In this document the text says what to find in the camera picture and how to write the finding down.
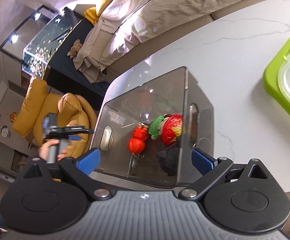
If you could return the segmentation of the yellow cushion on sofa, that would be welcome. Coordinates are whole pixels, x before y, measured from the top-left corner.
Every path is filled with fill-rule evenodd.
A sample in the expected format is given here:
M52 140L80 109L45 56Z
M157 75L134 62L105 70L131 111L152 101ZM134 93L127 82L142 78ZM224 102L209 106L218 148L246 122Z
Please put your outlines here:
M90 7L84 12L84 18L91 24L95 25L103 11L109 6L113 0L99 0L94 7Z

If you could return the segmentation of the smoky transparent storage box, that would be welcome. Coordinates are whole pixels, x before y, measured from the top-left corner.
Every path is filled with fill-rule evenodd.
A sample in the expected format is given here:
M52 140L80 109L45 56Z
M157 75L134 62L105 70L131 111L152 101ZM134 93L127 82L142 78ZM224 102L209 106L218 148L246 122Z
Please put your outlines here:
M214 109L195 77L179 67L106 102L92 140L96 172L161 189L187 186L214 151Z

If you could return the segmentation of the brown teddy bear plush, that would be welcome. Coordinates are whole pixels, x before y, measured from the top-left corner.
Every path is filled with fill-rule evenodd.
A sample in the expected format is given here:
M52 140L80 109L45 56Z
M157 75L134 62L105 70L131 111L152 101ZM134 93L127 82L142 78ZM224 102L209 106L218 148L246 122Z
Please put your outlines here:
M67 56L72 59L78 55L78 52L82 48L83 44L80 42L80 40L76 40L73 44L73 46L70 48L70 51L67 53Z

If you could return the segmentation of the glass aquarium tank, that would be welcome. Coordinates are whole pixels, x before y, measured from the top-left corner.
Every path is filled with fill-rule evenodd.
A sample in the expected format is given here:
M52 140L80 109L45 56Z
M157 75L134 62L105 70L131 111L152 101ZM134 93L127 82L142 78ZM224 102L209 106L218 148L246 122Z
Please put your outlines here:
M0 51L21 64L22 72L42 78L47 64L82 15L65 7L45 5L23 20L0 46Z

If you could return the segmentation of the sofa with beige cover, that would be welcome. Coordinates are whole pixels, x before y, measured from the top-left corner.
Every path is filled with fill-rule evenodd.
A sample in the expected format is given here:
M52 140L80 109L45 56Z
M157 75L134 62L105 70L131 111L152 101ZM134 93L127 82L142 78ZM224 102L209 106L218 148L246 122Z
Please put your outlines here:
M88 33L74 68L112 81L134 64L231 12L263 0L113 0Z

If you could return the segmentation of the red plastic figure toy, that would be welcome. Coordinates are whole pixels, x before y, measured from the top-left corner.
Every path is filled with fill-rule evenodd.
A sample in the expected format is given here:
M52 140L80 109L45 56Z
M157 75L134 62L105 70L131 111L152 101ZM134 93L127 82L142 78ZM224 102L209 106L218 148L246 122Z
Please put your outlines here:
M145 150L148 140L148 126L139 124L132 132L132 138L128 141L128 149L131 154L139 155Z

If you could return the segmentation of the crochet doll red hat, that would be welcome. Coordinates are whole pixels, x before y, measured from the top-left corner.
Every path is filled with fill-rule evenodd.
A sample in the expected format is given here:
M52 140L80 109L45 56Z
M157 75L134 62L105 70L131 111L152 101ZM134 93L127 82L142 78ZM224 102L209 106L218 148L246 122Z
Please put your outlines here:
M165 146L176 143L182 135L183 116L165 114L158 116L149 127L152 140L160 139Z

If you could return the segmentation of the black plush toy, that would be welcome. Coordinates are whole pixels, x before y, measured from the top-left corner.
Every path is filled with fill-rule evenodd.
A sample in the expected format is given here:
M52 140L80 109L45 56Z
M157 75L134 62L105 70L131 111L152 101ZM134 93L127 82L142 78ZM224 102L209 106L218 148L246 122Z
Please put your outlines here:
M160 168L168 176L176 176L178 171L178 158L180 148L174 144L167 147L164 151L157 153Z

